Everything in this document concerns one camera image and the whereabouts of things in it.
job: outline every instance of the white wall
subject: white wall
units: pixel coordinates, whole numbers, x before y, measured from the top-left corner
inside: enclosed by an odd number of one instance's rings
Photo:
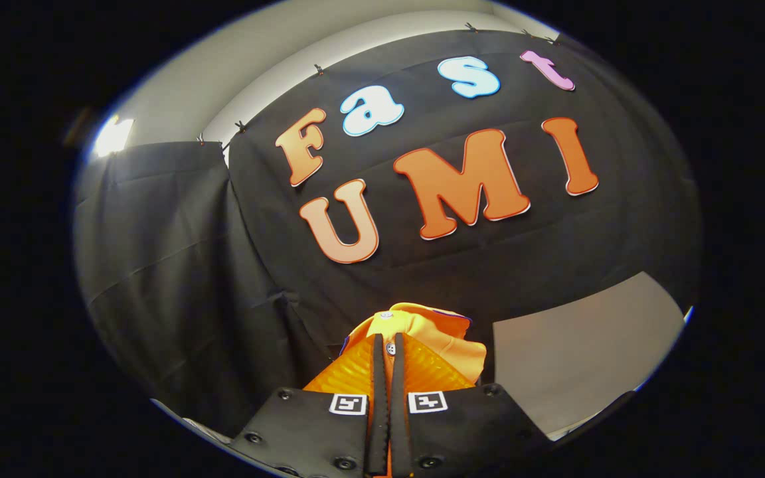
[[[234,123],[248,122],[265,106],[315,74],[313,64],[327,68],[359,52],[394,40],[415,37],[433,31],[467,30],[465,23],[480,30],[519,31],[514,25],[502,21],[491,13],[428,11],[401,13],[340,31],[313,43],[267,70],[228,101],[224,109],[205,128],[203,137],[228,143],[238,131]]]
[[[112,113],[133,119],[126,145],[227,142],[271,101],[322,67],[392,40],[477,29],[558,33],[483,0],[287,0],[213,31],[157,69]]]
[[[227,101],[307,45],[365,21],[431,9],[490,13],[491,4],[479,0],[288,0],[224,25],[164,64],[118,108],[121,119],[135,120],[127,145],[194,140]]]

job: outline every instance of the fabric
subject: fabric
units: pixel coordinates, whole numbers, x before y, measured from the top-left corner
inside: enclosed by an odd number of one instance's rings
[[[574,91],[557,88],[520,55],[549,58]],[[501,82],[473,99],[438,73],[446,58],[473,56]],[[351,137],[340,105],[354,91],[385,86],[404,106],[398,121]],[[325,111],[322,166],[298,187],[276,139],[314,108]],[[595,191],[572,197],[556,141],[541,129],[549,118],[572,118]],[[461,169],[468,134],[499,128],[523,194],[524,214],[476,224],[458,222],[449,236],[419,237],[422,213],[409,179],[394,161],[429,148]],[[596,55],[502,31],[441,31],[360,52],[311,75],[247,122],[231,141],[230,178],[252,245],[274,283],[297,294],[309,335],[339,350],[370,311],[391,303],[440,305],[473,318],[471,340],[492,348],[495,321],[544,311],[616,285],[643,270],[682,309],[696,302],[701,257],[697,191],[680,144],[656,110],[624,76]],[[379,248],[355,264],[322,253],[299,215],[325,197],[328,217],[345,244],[358,239],[352,218],[333,197],[363,179],[364,200]],[[479,207],[482,212],[485,196]],[[483,380],[492,381],[492,354]]]
[[[450,311],[441,311],[417,303],[395,303],[389,311],[377,312],[348,336],[344,351],[362,343],[365,337],[382,334],[383,344],[394,346],[394,336],[404,333],[434,351],[456,371],[474,383],[483,371],[485,345],[464,340],[471,321]],[[395,355],[386,354],[386,377],[391,382]]]
[[[252,247],[218,143],[91,161],[76,183],[79,284],[103,344],[149,397],[234,436],[277,387],[329,363]]]

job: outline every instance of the gray surface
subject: gray surface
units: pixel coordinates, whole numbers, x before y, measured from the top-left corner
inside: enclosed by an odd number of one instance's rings
[[[585,299],[495,323],[495,381],[549,434],[646,381],[683,326],[671,296],[640,272]]]

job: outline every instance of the foam letter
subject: foam letter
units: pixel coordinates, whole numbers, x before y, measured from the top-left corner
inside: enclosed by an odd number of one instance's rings
[[[303,208],[300,208],[300,217],[309,223],[318,246],[331,260],[342,264],[352,264],[367,260],[377,251],[379,234],[377,234],[377,225],[371,218],[368,205],[362,197],[364,190],[364,180],[353,179],[353,181],[338,187],[334,194],[335,199],[347,205],[350,217],[353,218],[353,224],[359,231],[359,239],[355,244],[345,244],[341,242],[341,239],[338,239],[332,221],[327,214],[329,201],[325,197],[310,200]]]
[[[551,118],[543,121],[545,133],[553,136],[559,154],[565,161],[565,171],[568,173],[568,181],[565,182],[565,191],[571,196],[595,191],[598,187],[598,176],[593,175],[589,169],[589,161],[583,154],[583,146],[577,138],[577,123],[571,118]]]
[[[541,74],[545,75],[545,78],[549,79],[549,81],[552,82],[552,84],[555,84],[557,87],[562,88],[562,90],[574,90],[573,82],[571,82],[571,80],[568,78],[559,76],[559,73],[553,69],[553,62],[548,58],[540,57],[534,52],[528,50],[521,54],[521,60],[532,63],[533,66],[540,70]]]
[[[442,201],[468,226],[477,223],[483,190],[488,202],[483,210],[487,220],[503,220],[531,207],[531,200],[521,194],[509,166],[503,148],[506,140],[500,129],[471,133],[465,139],[461,173],[428,148],[416,149],[394,161],[394,171],[406,175],[415,190],[424,217],[423,239],[438,239],[456,230],[456,220],[444,214]]]
[[[472,56],[449,58],[438,64],[438,73],[453,80],[453,91],[466,98],[495,94],[501,88],[501,81],[482,60]]]
[[[285,152],[285,158],[288,158],[288,165],[291,166],[289,182],[293,187],[298,187],[303,181],[306,181],[309,176],[321,169],[324,163],[323,158],[319,155],[312,157],[309,153],[309,146],[315,149],[323,147],[324,135],[312,123],[322,122],[325,119],[327,119],[327,112],[321,108],[313,108],[276,139],[276,145]],[[306,128],[306,135],[301,133],[304,127]]]
[[[365,103],[356,106],[359,100]],[[386,126],[400,119],[405,109],[403,105],[394,102],[385,87],[364,87],[348,96],[341,104],[341,112],[348,113],[344,118],[344,133],[350,136],[368,134],[377,124]]]

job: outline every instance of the pink letter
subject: pink letter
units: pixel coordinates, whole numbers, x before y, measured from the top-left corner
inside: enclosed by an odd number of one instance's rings
[[[537,67],[537,69],[540,70],[541,74],[545,75],[545,78],[549,79],[549,81],[552,82],[552,84],[555,84],[559,88],[562,88],[562,90],[566,90],[566,91],[574,90],[573,82],[571,82],[571,80],[568,78],[563,78],[562,76],[559,76],[559,73],[556,73],[556,70],[552,68],[553,62],[550,61],[548,58],[540,57],[534,52],[531,52],[530,50],[528,50],[521,54],[521,60],[524,60],[528,63],[532,63],[533,66]]]

